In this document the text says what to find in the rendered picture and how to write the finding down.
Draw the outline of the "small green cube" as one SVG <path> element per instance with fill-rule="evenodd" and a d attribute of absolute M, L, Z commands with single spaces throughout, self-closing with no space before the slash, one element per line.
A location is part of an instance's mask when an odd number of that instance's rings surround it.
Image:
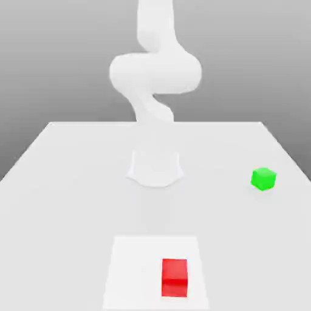
<path fill-rule="evenodd" d="M 270 190 L 275 186 L 277 173 L 268 168 L 254 169 L 251 176 L 251 184 L 261 190 Z"/>

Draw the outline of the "small red cube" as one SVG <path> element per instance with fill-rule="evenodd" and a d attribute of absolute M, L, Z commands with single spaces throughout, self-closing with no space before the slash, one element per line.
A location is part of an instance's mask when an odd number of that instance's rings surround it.
<path fill-rule="evenodd" d="M 162 259 L 162 296 L 186 298 L 188 295 L 188 261 Z"/>

